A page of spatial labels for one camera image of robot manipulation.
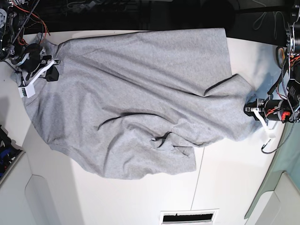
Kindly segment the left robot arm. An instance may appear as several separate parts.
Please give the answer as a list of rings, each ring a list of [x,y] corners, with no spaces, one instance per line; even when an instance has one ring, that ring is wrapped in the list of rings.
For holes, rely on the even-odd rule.
[[[277,81],[265,99],[258,98],[244,106],[244,113],[266,126],[268,121],[298,123],[300,121],[300,2],[291,5],[286,29],[286,48],[276,48],[277,65],[281,69]]]

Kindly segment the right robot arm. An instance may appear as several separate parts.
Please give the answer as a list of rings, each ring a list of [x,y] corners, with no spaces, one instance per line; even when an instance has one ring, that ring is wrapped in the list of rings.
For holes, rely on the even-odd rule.
[[[34,78],[48,82],[59,79],[56,68],[60,60],[46,53],[43,45],[49,34],[46,23],[35,13],[38,0],[2,0],[0,2],[0,61],[10,66],[19,79],[21,87],[27,86]],[[33,25],[40,24],[42,33],[38,40],[28,43],[24,32]]]

